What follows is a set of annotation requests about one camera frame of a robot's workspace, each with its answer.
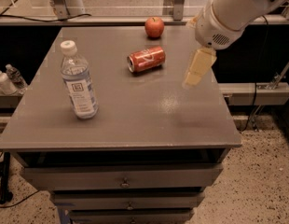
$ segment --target drawer cabinet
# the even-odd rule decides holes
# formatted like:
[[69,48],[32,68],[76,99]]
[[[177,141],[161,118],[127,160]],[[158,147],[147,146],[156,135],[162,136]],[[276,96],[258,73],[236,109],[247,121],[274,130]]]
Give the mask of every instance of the drawer cabinet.
[[[196,89],[181,85],[199,47],[195,31],[166,30],[152,41],[142,26],[63,27],[1,135],[0,150],[23,165],[22,176],[76,223],[184,223],[241,146],[212,70]],[[90,61],[94,119],[70,108],[60,72],[66,39]],[[132,74],[127,55],[155,45],[165,64]]]

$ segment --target red soda can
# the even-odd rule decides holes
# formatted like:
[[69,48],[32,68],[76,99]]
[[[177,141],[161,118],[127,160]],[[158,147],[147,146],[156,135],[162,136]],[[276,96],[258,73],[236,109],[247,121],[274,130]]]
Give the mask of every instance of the red soda can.
[[133,52],[127,57],[128,67],[131,72],[141,72],[165,62],[165,52],[162,47],[154,47]]

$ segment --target floor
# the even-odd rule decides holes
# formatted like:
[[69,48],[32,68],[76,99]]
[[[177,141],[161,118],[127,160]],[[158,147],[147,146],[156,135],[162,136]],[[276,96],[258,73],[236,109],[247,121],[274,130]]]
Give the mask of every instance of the floor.
[[[23,16],[32,15],[27,7],[37,13],[42,10],[42,14],[52,14],[49,6],[39,6],[38,1],[20,0],[8,14],[19,14],[21,10]],[[194,1],[198,7],[203,3],[203,0]],[[238,127],[244,127],[247,116],[233,117]],[[8,120],[9,115],[0,114],[0,133]],[[248,127],[241,133],[242,147],[229,152],[223,161],[224,171],[205,190],[205,199],[186,224],[289,224],[289,141],[270,112],[258,118],[258,128],[260,132]],[[12,158],[9,189],[14,197],[7,205],[35,192],[21,178],[21,169]],[[59,224],[60,221],[48,193],[41,191],[16,206],[0,208],[0,224],[11,223]]]

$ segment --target red apple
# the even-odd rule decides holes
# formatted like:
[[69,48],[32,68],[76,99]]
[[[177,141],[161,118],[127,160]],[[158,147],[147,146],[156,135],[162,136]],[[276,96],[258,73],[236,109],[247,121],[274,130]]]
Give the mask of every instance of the red apple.
[[164,22],[159,17],[151,17],[146,20],[144,28],[149,37],[158,38],[163,33]]

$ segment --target water bottle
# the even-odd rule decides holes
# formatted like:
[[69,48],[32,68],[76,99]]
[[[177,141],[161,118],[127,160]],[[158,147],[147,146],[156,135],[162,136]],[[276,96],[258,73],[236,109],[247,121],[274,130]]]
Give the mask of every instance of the water bottle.
[[6,65],[6,73],[9,79],[13,82],[20,94],[24,94],[27,90],[27,83],[22,77],[21,72],[11,64]]
[[64,55],[61,74],[72,108],[78,118],[90,119],[97,113],[98,101],[89,76],[89,63],[77,53],[74,41],[63,41],[61,49]]
[[16,93],[18,90],[12,83],[12,81],[8,78],[6,73],[3,73],[0,70],[0,89],[4,94],[13,94]]

